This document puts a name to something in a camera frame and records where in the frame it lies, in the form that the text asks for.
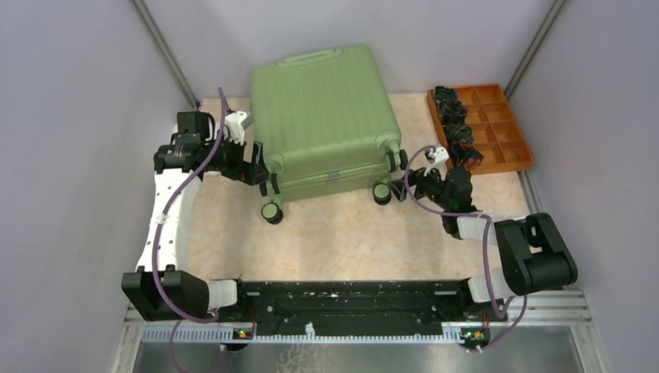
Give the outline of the green suitcase blue lining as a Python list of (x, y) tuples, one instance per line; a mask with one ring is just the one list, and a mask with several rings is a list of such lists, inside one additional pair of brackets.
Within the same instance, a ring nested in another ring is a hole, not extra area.
[(386, 183), (385, 153), (402, 133), (375, 56), (366, 44), (255, 67), (250, 109), (278, 205)]

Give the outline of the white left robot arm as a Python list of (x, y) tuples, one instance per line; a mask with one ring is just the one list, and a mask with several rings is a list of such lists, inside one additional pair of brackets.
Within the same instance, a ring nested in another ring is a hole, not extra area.
[(244, 319), (249, 300), (234, 279), (205, 281), (187, 269), (194, 201), (206, 173), (217, 173), (249, 186), (269, 173), (263, 146), (253, 142), (245, 160), (245, 130), (250, 113), (224, 110), (218, 120), (201, 111), (176, 115), (169, 143), (154, 154), (155, 199), (143, 252), (121, 289), (146, 321), (187, 319), (213, 322), (218, 311), (231, 321)]

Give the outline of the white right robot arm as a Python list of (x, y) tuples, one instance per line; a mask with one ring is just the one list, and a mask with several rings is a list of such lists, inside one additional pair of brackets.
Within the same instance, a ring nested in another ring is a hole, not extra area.
[(472, 173), (462, 167), (441, 173), (448, 160), (440, 145), (427, 145), (394, 158), (402, 177), (389, 182), (397, 200), (411, 199), (436, 214), (447, 234), (481, 245), (483, 273), (462, 280), (455, 300), (457, 313), (478, 319), (489, 305), (498, 318), (505, 316), (516, 297), (574, 284), (578, 267), (550, 214), (540, 212), (508, 217), (478, 209), (472, 199)]

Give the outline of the dark bundle in tray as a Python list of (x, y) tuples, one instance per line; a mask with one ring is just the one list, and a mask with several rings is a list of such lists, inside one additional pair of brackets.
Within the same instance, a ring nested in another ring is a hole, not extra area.
[(443, 125), (463, 123), (467, 116), (467, 109), (457, 99), (445, 100), (438, 104), (438, 113)]
[(449, 144), (472, 144), (474, 142), (472, 129), (464, 122), (448, 123), (444, 132)]
[(448, 154), (454, 167), (474, 170), (484, 160), (484, 156), (471, 143), (454, 142), (448, 146)]
[(435, 105), (439, 106), (444, 101), (458, 99), (458, 93), (452, 87), (437, 85), (432, 91), (432, 97)]

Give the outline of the suitcase wheel front right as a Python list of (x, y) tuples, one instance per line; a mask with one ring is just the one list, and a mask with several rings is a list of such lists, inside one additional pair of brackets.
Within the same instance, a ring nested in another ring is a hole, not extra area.
[(385, 183), (377, 183), (373, 186), (372, 197), (376, 204), (385, 206), (392, 200), (392, 191)]

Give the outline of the suitcase wheel middle right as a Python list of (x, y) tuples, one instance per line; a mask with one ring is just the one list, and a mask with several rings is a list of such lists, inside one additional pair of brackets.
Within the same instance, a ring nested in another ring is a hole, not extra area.
[(405, 170), (409, 165), (409, 159), (406, 151), (401, 149), (395, 154), (389, 150), (385, 153), (385, 165), (388, 173), (394, 173), (397, 169)]

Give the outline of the orange compartment tray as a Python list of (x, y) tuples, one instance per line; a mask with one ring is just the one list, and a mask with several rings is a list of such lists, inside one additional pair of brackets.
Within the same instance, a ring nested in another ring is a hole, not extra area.
[[(464, 123), (472, 129), (473, 147), (484, 156), (481, 165), (470, 172), (479, 175), (530, 170), (535, 159), (503, 89), (498, 84), (452, 88), (468, 111)], [(446, 125), (440, 121), (433, 89), (427, 91), (427, 106), (438, 142), (448, 150)]]

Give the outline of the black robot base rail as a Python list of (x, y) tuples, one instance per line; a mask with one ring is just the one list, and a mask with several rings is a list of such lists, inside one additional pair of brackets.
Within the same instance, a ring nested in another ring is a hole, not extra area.
[(257, 336), (434, 336), (449, 322), (500, 321), (474, 302), (465, 281), (240, 281), (222, 323), (246, 322)]

